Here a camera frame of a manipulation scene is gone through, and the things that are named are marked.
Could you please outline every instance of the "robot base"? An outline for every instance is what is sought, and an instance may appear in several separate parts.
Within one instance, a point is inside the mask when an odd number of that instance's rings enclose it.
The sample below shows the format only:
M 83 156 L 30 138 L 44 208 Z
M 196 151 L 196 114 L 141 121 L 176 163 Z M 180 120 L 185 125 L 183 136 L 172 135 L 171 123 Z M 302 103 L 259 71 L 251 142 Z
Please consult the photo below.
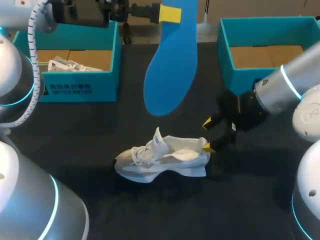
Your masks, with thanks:
M 290 228 L 295 240 L 320 239 L 320 140 L 301 159 L 291 198 Z
M 86 240 L 83 201 L 25 156 L 0 142 L 1 240 Z

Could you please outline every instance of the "white sneaker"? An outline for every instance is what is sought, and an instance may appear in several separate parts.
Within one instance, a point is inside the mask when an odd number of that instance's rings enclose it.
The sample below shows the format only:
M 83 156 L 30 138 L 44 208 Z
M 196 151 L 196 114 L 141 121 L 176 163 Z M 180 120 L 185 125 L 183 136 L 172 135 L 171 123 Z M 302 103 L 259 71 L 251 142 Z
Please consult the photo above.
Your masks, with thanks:
M 54 60 L 50 60 L 48 63 L 48 72 L 102 72 L 103 70 L 83 66 L 75 61 L 65 60 L 57 56 Z
M 114 168 L 124 178 L 138 183 L 150 183 L 167 170 L 186 177 L 205 177 L 210 153 L 202 147 L 207 143 L 203 137 L 162 138 L 157 127 L 146 146 L 133 147 L 117 156 Z

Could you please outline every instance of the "black table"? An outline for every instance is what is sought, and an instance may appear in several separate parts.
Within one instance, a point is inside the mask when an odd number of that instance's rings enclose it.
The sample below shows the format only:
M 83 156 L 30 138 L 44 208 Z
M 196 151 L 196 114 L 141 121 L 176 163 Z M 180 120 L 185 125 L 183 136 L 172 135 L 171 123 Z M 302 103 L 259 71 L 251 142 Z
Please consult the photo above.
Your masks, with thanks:
M 163 136 L 217 137 L 202 123 L 222 87 L 213 43 L 198 45 L 192 88 L 172 114 L 146 112 L 143 82 L 156 45 L 123 47 L 120 97 L 108 104 L 39 104 L 12 140 L 28 158 L 76 192 L 90 215 L 89 240 L 291 240 L 287 222 L 299 161 L 310 143 L 292 111 L 241 134 L 213 155 L 206 178 L 165 172 L 150 184 L 118 176 L 113 160 Z

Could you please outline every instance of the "blue insole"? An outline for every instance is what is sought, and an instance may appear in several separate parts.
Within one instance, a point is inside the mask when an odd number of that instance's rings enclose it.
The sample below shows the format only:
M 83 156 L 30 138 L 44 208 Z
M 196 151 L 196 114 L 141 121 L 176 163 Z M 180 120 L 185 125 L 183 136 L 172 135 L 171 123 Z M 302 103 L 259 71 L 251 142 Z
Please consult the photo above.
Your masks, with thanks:
M 180 8 L 180 23 L 162 23 L 159 47 L 146 71 L 144 104 L 154 116 L 171 113 L 184 99 L 196 74 L 198 0 L 162 0 Z

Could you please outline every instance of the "glowing blue ring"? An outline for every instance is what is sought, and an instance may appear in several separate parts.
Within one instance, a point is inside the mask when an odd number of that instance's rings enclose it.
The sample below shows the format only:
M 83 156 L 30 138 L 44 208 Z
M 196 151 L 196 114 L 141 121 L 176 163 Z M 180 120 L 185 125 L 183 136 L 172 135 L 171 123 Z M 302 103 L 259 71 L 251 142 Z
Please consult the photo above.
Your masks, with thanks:
M 284 80 L 286 81 L 286 83 L 288 84 L 289 88 L 292 90 L 292 92 L 298 97 L 298 99 L 301 100 L 302 96 L 298 93 L 298 91 L 295 89 L 295 87 L 292 85 L 291 81 L 289 80 L 286 72 L 285 72 L 285 69 L 284 69 L 284 66 L 281 65 L 280 67 L 280 71 L 282 73 L 282 76 L 284 78 Z
M 291 198 L 291 205 L 292 205 L 293 216 L 294 216 L 294 218 L 295 218 L 296 223 L 297 223 L 298 226 L 300 227 L 301 231 L 304 233 L 304 235 L 306 235 L 306 237 L 307 237 L 309 240 L 313 240 L 313 239 L 308 235 L 308 233 L 302 228 L 300 222 L 298 221 L 298 218 L 297 218 L 296 213 L 295 213 L 295 208 L 294 208 L 294 195 L 293 195 L 293 194 L 292 194 L 292 198 Z
M 29 95 L 33 92 L 34 90 L 34 87 L 35 87 L 35 84 L 32 85 L 30 91 L 22 98 L 20 99 L 19 101 L 16 101 L 14 103 L 10 103 L 10 104 L 1 104 L 0 106 L 3 106 L 3 107 L 7 107 L 7 106 L 12 106 L 12 105 L 16 105 L 18 103 L 21 103 L 22 101 L 24 101 L 27 97 L 29 97 Z
M 55 220 L 56 214 L 57 214 L 57 210 L 58 210 L 58 202 L 59 202 L 59 192 L 58 192 L 58 186 L 56 183 L 56 180 L 50 175 L 52 181 L 53 181 L 53 185 L 54 185 L 54 191 L 55 191 L 55 198 L 54 198 L 54 206 L 53 206 L 53 211 L 51 214 L 51 217 L 49 219 L 48 224 L 46 225 L 43 233 L 41 234 L 41 236 L 38 238 L 38 240 L 44 240 L 44 238 L 46 237 L 46 235 L 48 234 L 52 223 Z

